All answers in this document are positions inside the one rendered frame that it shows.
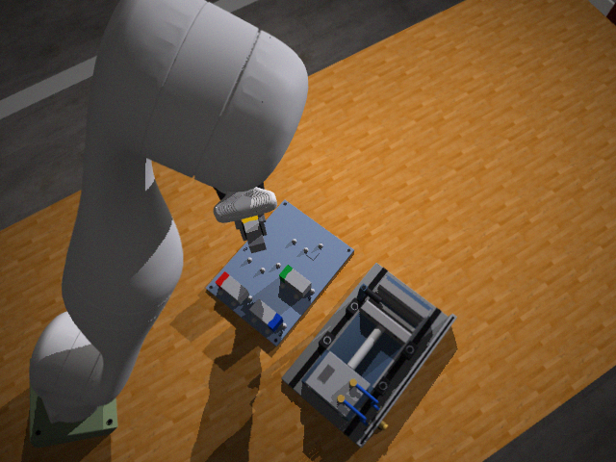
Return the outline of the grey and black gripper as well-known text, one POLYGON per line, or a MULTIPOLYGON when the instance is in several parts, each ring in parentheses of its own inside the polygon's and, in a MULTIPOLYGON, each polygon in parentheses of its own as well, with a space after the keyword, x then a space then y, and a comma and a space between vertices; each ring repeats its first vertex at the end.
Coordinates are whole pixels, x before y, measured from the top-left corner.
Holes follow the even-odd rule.
MULTIPOLYGON (((213 187, 214 188, 214 187, 213 187)), ((264 182, 258 187, 246 192, 229 192, 214 188, 220 202, 214 207, 214 216, 218 222, 235 221, 236 229, 240 229, 244 241, 247 241, 242 219, 258 216, 263 236, 267 235, 265 213, 277 207, 275 194, 265 190, 264 182)))

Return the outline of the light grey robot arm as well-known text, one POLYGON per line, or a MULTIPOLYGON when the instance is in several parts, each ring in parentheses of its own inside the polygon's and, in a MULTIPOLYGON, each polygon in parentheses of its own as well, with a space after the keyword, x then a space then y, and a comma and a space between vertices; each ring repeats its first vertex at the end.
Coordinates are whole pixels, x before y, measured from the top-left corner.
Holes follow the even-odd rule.
POLYGON ((181 239, 151 161, 246 192, 288 149, 308 74, 289 46, 258 30, 205 0, 115 7, 90 86, 67 312, 45 327, 30 362, 50 423, 80 422, 119 395, 181 277, 181 239))

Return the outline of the grey metal blank with green end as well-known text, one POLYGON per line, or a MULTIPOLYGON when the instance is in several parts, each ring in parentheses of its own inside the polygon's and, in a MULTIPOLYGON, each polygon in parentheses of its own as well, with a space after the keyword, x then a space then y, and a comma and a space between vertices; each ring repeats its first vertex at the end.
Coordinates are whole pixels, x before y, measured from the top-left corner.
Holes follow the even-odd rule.
POLYGON ((281 271, 279 278, 302 297, 312 288, 311 282, 289 265, 281 271))

